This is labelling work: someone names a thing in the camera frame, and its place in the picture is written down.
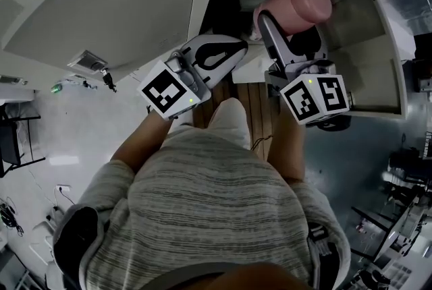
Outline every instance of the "person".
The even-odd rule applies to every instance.
[[[207,129],[183,125],[168,134],[171,124],[149,113],[71,208],[109,216],[99,247],[80,263],[81,288],[310,289],[311,223],[337,248],[341,284],[348,241],[327,198],[304,181],[304,127],[288,107],[267,162],[250,150],[246,113],[234,98]]]

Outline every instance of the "green object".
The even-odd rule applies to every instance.
[[[61,84],[56,84],[51,88],[51,93],[59,92],[63,89],[63,86]]]

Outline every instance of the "black chair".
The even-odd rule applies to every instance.
[[[5,105],[0,107],[0,179],[12,170],[25,167],[26,165],[34,164],[45,160],[45,157],[34,159],[32,149],[32,139],[30,136],[30,120],[40,119],[41,116],[33,117],[12,117],[9,118],[5,111]],[[32,155],[32,161],[27,163],[21,163],[21,158],[24,156],[20,154],[18,148],[18,134],[17,124],[19,121],[27,121],[28,129],[28,142],[30,145],[30,153]],[[3,161],[11,164],[9,168],[3,168]]]

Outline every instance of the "open cabinet door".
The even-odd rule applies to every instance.
[[[89,51],[107,63],[116,82],[186,42],[191,8],[192,0],[32,0],[2,46],[68,70]]]

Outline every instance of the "pink cup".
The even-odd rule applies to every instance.
[[[266,0],[254,10],[254,25],[257,36],[258,15],[269,11],[277,20],[286,36],[305,31],[315,24],[325,22],[331,15],[330,0]]]

